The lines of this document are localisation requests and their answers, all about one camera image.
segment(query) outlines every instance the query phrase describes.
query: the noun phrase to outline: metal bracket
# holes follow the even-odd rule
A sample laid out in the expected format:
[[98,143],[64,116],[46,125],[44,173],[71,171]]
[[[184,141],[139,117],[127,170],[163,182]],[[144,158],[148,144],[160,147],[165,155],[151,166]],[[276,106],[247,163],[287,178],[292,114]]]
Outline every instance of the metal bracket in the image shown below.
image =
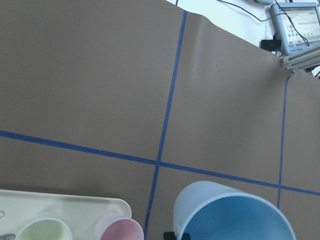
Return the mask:
[[285,69],[293,73],[316,66],[320,64],[320,45],[308,47],[296,54],[283,56],[280,62]]

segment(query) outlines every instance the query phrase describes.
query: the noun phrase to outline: blue plastic cup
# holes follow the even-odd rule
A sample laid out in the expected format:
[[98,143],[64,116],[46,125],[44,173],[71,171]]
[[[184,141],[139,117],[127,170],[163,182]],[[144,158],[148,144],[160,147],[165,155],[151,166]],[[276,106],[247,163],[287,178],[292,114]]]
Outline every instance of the blue plastic cup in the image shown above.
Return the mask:
[[296,240],[286,217],[261,197],[211,181],[188,185],[173,208],[177,240]]

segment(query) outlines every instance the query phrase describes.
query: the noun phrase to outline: white tray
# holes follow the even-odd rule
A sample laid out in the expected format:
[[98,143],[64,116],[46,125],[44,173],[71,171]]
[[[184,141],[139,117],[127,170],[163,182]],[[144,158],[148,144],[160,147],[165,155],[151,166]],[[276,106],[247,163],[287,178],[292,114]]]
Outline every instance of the white tray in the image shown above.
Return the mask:
[[69,226],[74,240],[95,239],[95,223],[105,214],[132,217],[129,204],[122,199],[0,189],[0,236],[16,235],[36,215],[47,212]]

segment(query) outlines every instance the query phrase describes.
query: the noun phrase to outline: black object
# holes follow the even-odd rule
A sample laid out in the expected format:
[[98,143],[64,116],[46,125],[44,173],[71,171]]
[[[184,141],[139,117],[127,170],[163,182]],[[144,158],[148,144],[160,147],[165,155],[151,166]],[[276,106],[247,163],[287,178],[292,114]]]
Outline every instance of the black object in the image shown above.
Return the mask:
[[320,65],[315,65],[315,66],[311,66],[311,67],[308,67],[306,68],[304,71],[307,72],[307,73],[310,73],[312,72],[316,67],[319,67]]
[[[177,240],[174,231],[166,231],[163,233],[163,240]],[[181,240],[191,240],[189,233],[184,233]]]
[[281,51],[282,40],[276,38],[274,34],[272,40],[264,39],[260,42],[260,48],[269,52],[280,52]]

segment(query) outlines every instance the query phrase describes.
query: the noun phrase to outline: blue tape line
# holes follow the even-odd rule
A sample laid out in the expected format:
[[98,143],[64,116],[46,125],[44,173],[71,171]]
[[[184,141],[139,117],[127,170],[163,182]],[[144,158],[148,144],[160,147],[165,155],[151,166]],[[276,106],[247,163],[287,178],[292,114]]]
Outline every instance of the blue tape line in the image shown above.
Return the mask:
[[53,141],[53,140],[48,140],[48,139],[43,139],[43,138],[28,136],[28,135],[22,135],[22,134],[8,132],[8,131],[0,130],[0,137],[26,141],[26,142],[30,142],[30,143],[48,145],[48,146],[62,148],[62,149],[75,150],[75,151],[79,151],[79,152],[101,155],[101,156],[106,156],[106,157],[111,157],[111,158],[129,160],[129,161],[143,163],[143,164],[154,165],[156,163],[155,160],[150,160],[150,159],[146,159],[146,158],[130,156],[130,155],[125,155],[125,154],[111,152],[111,151],[98,150],[98,149],[91,148],[91,147],[74,145],[74,144],[69,144],[69,143],[60,142],[60,141]]
[[196,173],[196,174],[207,175],[207,176],[211,176],[211,177],[217,177],[217,178],[234,180],[234,181],[243,182],[243,183],[265,186],[265,187],[269,187],[269,188],[282,189],[282,190],[298,192],[298,193],[303,193],[303,194],[308,194],[308,195],[320,196],[320,192],[316,192],[316,191],[310,191],[310,190],[305,190],[305,189],[300,189],[300,188],[295,188],[295,187],[290,187],[290,186],[283,186],[283,185],[278,185],[278,184],[265,182],[265,181],[257,181],[257,180],[253,180],[253,179],[249,179],[249,178],[245,178],[245,177],[233,176],[233,175],[223,174],[223,173],[214,172],[214,171],[207,171],[207,170],[202,170],[202,169],[193,168],[193,167],[189,167],[189,166],[168,163],[168,162],[161,162],[160,166],[164,167],[164,168],[169,168],[169,169],[175,169],[175,170],[180,170],[180,171],[186,171],[186,172],[191,172],[191,173]]
[[320,196],[320,192],[316,192],[316,191],[304,190],[304,189],[290,187],[290,186],[280,186],[280,188],[282,190],[287,190],[287,191],[291,191],[291,192]]
[[256,185],[261,185],[261,186],[266,186],[266,187],[271,187],[271,188],[278,188],[279,187],[277,184],[274,184],[274,183],[257,181],[257,180],[253,180],[253,179],[249,179],[249,178],[245,178],[245,177],[239,177],[239,176],[233,176],[233,175],[223,174],[223,173],[214,172],[214,171],[202,170],[202,169],[198,169],[198,168],[193,168],[193,167],[189,167],[189,166],[182,166],[182,165],[177,165],[177,164],[173,164],[173,163],[161,162],[160,165],[161,165],[161,167],[164,167],[164,168],[182,170],[182,171],[186,171],[186,172],[203,174],[203,175],[208,175],[208,176],[222,178],[222,179],[229,179],[229,180],[234,180],[234,181],[243,182],[243,183],[256,184]]
[[278,188],[278,199],[276,207],[280,208],[281,202],[281,184],[282,184],[282,172],[283,172],[283,161],[284,161],[284,144],[285,144],[285,128],[286,128],[286,113],[287,113],[287,92],[288,83],[291,76],[288,76],[285,80],[284,85],[284,96],[283,96],[283,111],[282,111],[282,130],[281,130],[281,148],[280,148],[280,167],[279,167],[279,188]]
[[167,134],[170,111],[171,111],[171,106],[172,106],[172,101],[173,101],[173,96],[174,96],[174,91],[175,91],[175,85],[176,85],[176,79],[177,79],[177,74],[178,74],[179,60],[180,60],[180,55],[181,55],[181,49],[182,49],[182,43],[183,43],[183,39],[184,39],[185,28],[186,28],[187,14],[188,14],[187,11],[183,11],[179,40],[178,40],[178,45],[177,45],[175,60],[174,60],[174,68],[173,68],[173,73],[172,73],[170,92],[169,92],[168,102],[166,105],[162,134],[161,134],[161,138],[160,138],[158,155],[157,155],[157,159],[156,159],[154,175],[153,175],[153,180],[152,180],[152,185],[151,185],[151,190],[150,190],[148,208],[147,208],[146,216],[145,216],[144,229],[143,229],[145,238],[147,238],[147,235],[148,235],[149,219],[150,219],[151,209],[152,209],[152,205],[153,205],[154,198],[155,198],[160,163],[161,163],[161,159],[162,159],[162,153],[164,150],[164,144],[165,144],[165,139],[166,139],[166,134]]

